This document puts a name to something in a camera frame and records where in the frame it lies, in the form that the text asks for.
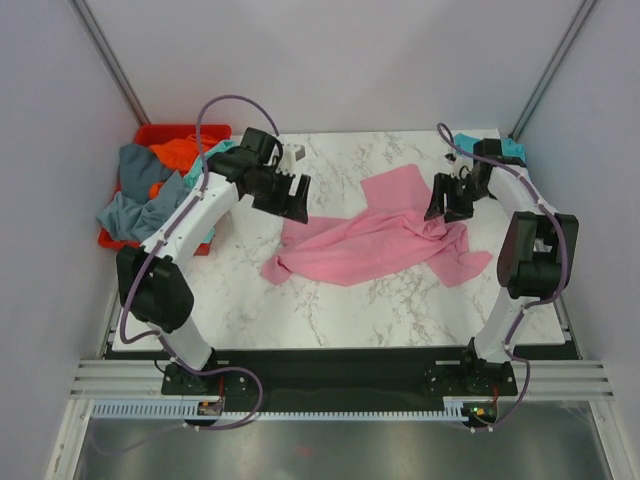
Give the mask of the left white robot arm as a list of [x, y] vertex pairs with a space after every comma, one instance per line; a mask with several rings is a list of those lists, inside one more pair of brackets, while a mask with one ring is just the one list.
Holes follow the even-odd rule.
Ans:
[[202, 174], [169, 219], [138, 247], [116, 256], [124, 344], [156, 338], [198, 393], [216, 388], [223, 370], [192, 318], [195, 296], [183, 274], [205, 235], [243, 197], [253, 208], [305, 224], [310, 177], [294, 172], [305, 148], [249, 128], [240, 143], [201, 153]]

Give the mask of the pink t shirt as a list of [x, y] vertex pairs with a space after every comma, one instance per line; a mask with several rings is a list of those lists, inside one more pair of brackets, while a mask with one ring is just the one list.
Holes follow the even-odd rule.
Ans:
[[416, 165], [366, 178], [361, 188], [367, 208], [350, 219], [286, 220], [281, 248], [263, 264], [262, 277], [280, 285], [296, 274], [347, 287], [424, 263], [455, 287], [491, 262], [489, 252], [470, 250], [465, 224], [424, 218], [432, 191]]

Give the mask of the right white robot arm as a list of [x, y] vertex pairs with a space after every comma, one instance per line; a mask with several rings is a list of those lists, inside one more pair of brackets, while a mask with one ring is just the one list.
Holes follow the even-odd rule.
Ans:
[[450, 173], [434, 177], [428, 220], [446, 223], [474, 215], [475, 202], [499, 202], [510, 222], [497, 260], [500, 291], [481, 331], [452, 363], [426, 370], [427, 391], [442, 396], [515, 395], [515, 348], [530, 309], [553, 303], [569, 283], [579, 222], [557, 212], [530, 180], [525, 161], [505, 153], [499, 139], [446, 156]]

